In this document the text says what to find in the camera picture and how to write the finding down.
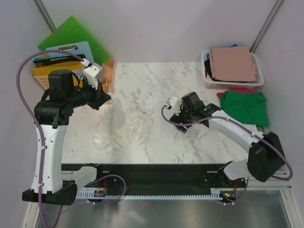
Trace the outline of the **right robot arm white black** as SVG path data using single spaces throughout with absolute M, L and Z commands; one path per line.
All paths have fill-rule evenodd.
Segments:
M 287 164 L 282 145 L 275 133 L 255 133 L 247 129 L 217 105 L 204 104 L 195 92 L 182 98 L 171 97 L 164 107 L 173 111 L 172 117 L 167 121 L 177 130 L 185 133 L 192 125 L 202 124 L 224 134 L 248 153 L 247 159 L 228 162 L 222 167 L 217 179 L 223 187 L 230 186 L 240 178 L 253 177 L 260 182 L 266 182 Z

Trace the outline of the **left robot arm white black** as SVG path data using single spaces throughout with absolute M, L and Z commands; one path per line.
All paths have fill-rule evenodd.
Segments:
M 30 189 L 22 193 L 27 202 L 70 206 L 77 192 L 87 184 L 99 187 L 104 175 L 93 166 L 81 167 L 69 178 L 62 175 L 62 152 L 69 118 L 74 109 L 88 105 L 98 110 L 111 99 L 100 82 L 102 70 L 90 66 L 83 70 L 75 86 L 71 70 L 55 70 L 48 76 L 49 88 L 34 108 L 38 135 L 35 176 Z

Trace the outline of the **white printed t shirt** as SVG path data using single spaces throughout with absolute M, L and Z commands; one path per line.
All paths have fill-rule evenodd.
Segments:
M 139 110 L 124 110 L 120 99 L 112 93 L 109 95 L 111 105 L 95 130 L 95 146 L 99 150 L 110 146 L 129 150 L 140 138 L 147 116 Z

